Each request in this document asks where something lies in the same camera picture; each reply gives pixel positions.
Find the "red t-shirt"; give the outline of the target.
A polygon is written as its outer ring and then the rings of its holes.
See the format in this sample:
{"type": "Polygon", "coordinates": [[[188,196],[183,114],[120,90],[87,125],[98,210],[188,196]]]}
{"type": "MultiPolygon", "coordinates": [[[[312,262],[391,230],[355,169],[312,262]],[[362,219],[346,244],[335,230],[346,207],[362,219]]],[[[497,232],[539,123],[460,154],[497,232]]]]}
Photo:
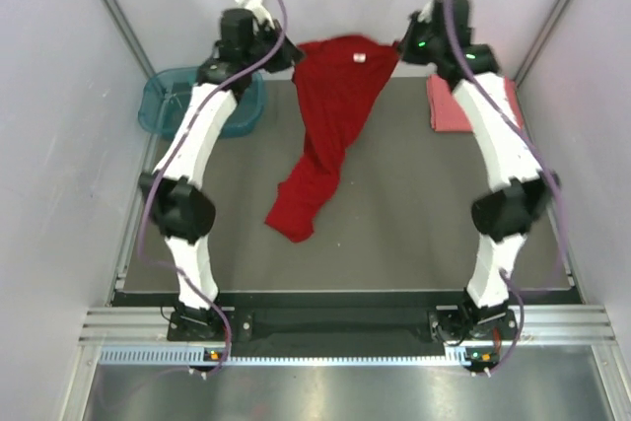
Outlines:
{"type": "Polygon", "coordinates": [[[277,197],[265,224],[292,243],[314,233],[315,218],[334,195],[347,149],[357,140],[373,106],[398,63],[398,42],[380,43],[364,35],[304,42],[306,54],[292,82],[305,137],[303,152],[277,197]]]}

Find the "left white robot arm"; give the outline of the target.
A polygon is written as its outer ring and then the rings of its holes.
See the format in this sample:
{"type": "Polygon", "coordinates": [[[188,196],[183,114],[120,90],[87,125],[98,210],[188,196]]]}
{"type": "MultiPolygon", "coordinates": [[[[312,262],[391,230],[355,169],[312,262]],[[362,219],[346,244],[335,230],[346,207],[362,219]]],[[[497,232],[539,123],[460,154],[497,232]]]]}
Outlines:
{"type": "Polygon", "coordinates": [[[171,254],[167,268],[177,275],[177,301],[170,317],[171,341],[215,341],[229,323],[216,307],[208,238],[216,208],[203,193],[208,160],[222,128],[259,70],[285,71],[304,57],[263,6],[228,9],[220,38],[196,70],[189,106],[166,154],[139,176],[143,223],[156,226],[171,254]]]}

